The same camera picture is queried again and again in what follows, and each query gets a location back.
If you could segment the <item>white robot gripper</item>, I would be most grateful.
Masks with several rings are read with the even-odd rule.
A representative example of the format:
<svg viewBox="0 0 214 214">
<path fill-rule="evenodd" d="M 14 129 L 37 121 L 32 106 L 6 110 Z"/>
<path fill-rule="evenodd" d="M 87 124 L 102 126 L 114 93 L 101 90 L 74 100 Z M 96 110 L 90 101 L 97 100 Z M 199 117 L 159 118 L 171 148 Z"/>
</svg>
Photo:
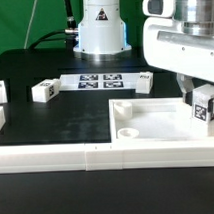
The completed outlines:
<svg viewBox="0 0 214 214">
<path fill-rule="evenodd" d="M 191 77 L 214 82 L 214 0 L 143 0 L 142 7 L 146 62 L 177 73 L 183 102 L 191 105 Z"/>
</svg>

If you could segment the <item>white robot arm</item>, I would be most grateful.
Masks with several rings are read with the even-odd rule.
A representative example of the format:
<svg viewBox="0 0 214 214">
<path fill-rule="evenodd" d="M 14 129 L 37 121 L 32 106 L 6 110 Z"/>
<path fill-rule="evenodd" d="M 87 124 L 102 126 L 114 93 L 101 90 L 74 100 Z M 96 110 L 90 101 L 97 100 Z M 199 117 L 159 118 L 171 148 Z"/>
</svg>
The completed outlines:
<svg viewBox="0 0 214 214">
<path fill-rule="evenodd" d="M 143 0 L 143 53 L 154 67 L 177 74 L 184 94 L 194 78 L 214 83 L 214 0 Z M 83 0 L 77 56 L 99 60 L 129 51 L 119 0 Z"/>
</svg>

